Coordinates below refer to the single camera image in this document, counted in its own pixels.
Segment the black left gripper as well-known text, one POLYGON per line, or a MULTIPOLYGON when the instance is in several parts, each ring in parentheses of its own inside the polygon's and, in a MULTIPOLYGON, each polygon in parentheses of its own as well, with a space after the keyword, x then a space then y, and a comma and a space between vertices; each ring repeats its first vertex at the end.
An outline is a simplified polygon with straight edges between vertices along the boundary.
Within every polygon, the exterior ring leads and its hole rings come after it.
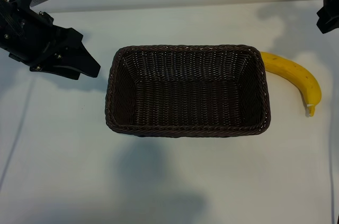
POLYGON ((78 80, 83 74, 97 77, 101 66, 82 43, 83 35, 73 28, 57 27, 57 42, 49 65, 38 64, 53 41, 53 18, 29 7, 1 0, 1 49, 9 57, 42 72, 78 80))

